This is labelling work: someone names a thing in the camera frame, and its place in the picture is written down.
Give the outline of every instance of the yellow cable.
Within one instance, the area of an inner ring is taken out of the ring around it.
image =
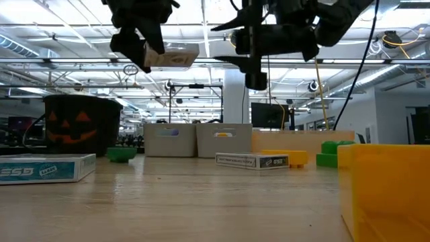
[[[284,122],[285,122],[285,108],[280,103],[278,103],[275,98],[273,100],[282,108],[282,111],[284,112],[284,114],[282,115],[282,124],[281,124],[281,130],[283,130],[284,129]]]
[[[228,41],[230,42],[231,46],[236,48],[236,46],[231,42],[231,36],[232,36],[232,33],[229,33],[228,34]]]
[[[407,42],[407,43],[404,43],[404,44],[397,44],[397,43],[393,43],[393,42],[389,42],[388,40],[385,40],[385,37],[387,37],[387,35],[384,35],[384,36],[382,37],[382,40],[383,40],[385,43],[388,43],[388,44],[391,44],[391,45],[394,45],[394,46],[406,46],[406,45],[409,45],[409,44],[413,44],[413,43],[415,43],[416,41],[418,41],[418,39],[420,38],[420,36],[418,35],[418,37],[417,37],[415,40],[412,40],[411,42]]]
[[[402,50],[403,54],[405,55],[405,57],[410,58],[408,53],[406,53],[406,51],[404,50],[403,46],[399,46],[400,49]]]
[[[320,71],[318,68],[318,61],[317,61],[316,57],[315,57],[315,69],[316,69],[316,78],[318,79],[318,88],[320,89],[321,105],[322,105],[322,110],[323,110],[322,112],[324,114],[325,128],[326,128],[326,130],[329,130],[329,121],[327,121],[327,114],[325,112],[323,88],[321,86]]]
[[[407,57],[408,59],[410,59],[410,56],[408,55],[408,53],[404,50],[404,48],[402,47],[402,46],[399,46],[400,47],[400,49],[402,50],[402,52],[403,52],[403,54],[405,55],[405,57]],[[422,74],[422,76],[424,76],[424,78],[426,78],[426,79],[428,79],[429,78],[429,76],[426,74],[426,73],[424,73],[424,71],[422,71],[422,70],[420,70],[418,67],[416,67],[417,68],[417,70],[420,72],[420,74]]]

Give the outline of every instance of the yellow plastic bin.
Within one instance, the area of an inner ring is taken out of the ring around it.
[[[338,165],[355,242],[430,241],[430,146],[341,146]]]
[[[261,152],[265,155],[288,155],[290,168],[303,168],[309,160],[306,151],[262,150]]]

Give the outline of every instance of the white column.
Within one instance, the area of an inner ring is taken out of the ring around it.
[[[224,71],[224,123],[249,123],[249,90],[245,87],[245,74],[236,69]]]

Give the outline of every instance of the white wall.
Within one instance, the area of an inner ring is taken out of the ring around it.
[[[21,100],[0,100],[0,117],[29,116],[39,118],[45,112],[44,103],[38,99],[31,99],[30,104],[23,104]]]
[[[327,110],[327,118],[339,115],[344,101],[334,101]],[[314,122],[324,118],[322,110],[312,110],[311,114],[296,117],[296,126]],[[365,94],[355,94],[348,102],[348,106],[338,123],[337,130],[352,130],[366,137],[366,128],[370,128],[372,143],[378,143],[378,131],[376,120],[375,91],[373,88],[366,90]]]
[[[411,111],[406,107],[428,107],[429,105],[429,94],[376,92],[380,143],[408,144],[406,117]]]

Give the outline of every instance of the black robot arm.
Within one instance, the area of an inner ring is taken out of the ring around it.
[[[172,14],[172,6],[178,8],[174,0],[101,0],[108,5],[112,12],[112,24],[120,28],[119,34],[114,34],[110,48],[121,52],[145,73],[151,69],[144,67],[144,44],[158,54],[164,54],[163,37],[160,24],[164,24]],[[142,34],[141,40],[136,29]]]
[[[235,30],[232,43],[241,56],[216,56],[239,67],[245,73],[245,85],[249,89],[267,89],[266,73],[261,72],[261,57],[271,54],[301,52],[305,61],[314,58],[322,46],[334,46],[360,13],[373,0],[339,0],[325,5],[317,0],[243,0],[243,8],[233,20],[217,26],[212,31]],[[268,5],[276,17],[276,25],[262,25],[263,6]],[[320,18],[315,27],[315,17]]]

